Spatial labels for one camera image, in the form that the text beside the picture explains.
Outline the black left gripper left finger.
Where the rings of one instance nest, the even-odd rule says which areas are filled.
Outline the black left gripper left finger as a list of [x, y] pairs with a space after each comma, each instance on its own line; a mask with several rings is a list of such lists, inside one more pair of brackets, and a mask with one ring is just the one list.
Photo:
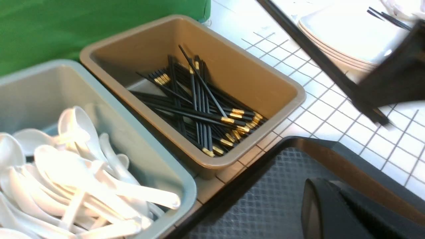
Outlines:
[[308, 178], [301, 208], [305, 239], [423, 239], [424, 226], [348, 184]]

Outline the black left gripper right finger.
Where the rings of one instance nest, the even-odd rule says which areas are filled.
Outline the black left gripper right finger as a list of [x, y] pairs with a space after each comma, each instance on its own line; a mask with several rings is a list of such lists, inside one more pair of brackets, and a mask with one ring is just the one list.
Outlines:
[[374, 107], [425, 99], [425, 22], [419, 20], [398, 47], [355, 90]]

